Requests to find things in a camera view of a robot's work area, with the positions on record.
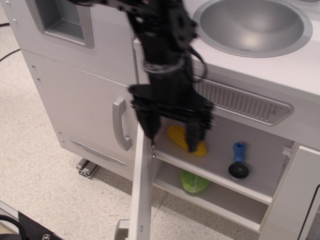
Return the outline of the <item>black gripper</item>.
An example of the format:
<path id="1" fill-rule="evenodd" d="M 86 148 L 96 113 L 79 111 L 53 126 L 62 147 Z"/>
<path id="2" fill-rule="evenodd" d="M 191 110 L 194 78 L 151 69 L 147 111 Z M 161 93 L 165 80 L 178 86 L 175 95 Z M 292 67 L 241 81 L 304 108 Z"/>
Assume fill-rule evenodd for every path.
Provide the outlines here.
<path id="1" fill-rule="evenodd" d="M 173 74 L 149 74 L 149 84 L 131 85 L 132 106 L 144 134 L 153 140 L 165 117 L 186 123 L 186 143 L 193 153 L 212 127 L 213 103 L 194 89 L 193 68 Z"/>

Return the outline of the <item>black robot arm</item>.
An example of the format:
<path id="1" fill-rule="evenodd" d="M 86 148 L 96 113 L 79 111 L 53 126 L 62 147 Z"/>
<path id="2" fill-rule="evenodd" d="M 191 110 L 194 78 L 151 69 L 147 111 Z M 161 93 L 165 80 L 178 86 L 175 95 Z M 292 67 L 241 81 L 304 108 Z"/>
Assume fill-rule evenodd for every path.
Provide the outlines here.
<path id="1" fill-rule="evenodd" d="M 160 129 L 161 118 L 186 124 L 185 142 L 193 153 L 212 122 L 213 103 L 194 89 L 190 43 L 197 23 L 181 0 L 100 0 L 99 5 L 125 12 L 141 43 L 148 84 L 131 85 L 132 106 L 149 139 Z"/>

